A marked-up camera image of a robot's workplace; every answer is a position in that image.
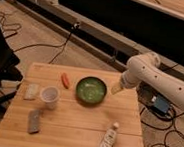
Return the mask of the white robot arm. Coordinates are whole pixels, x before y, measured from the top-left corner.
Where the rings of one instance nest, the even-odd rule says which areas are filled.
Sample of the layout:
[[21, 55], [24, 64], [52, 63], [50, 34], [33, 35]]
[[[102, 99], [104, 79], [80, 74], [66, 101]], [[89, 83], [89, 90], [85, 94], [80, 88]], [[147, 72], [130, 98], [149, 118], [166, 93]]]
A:
[[184, 111], [184, 81], [160, 70], [160, 61], [155, 52], [130, 57], [127, 60], [126, 70], [111, 88], [112, 94], [125, 88], [134, 88], [144, 81]]

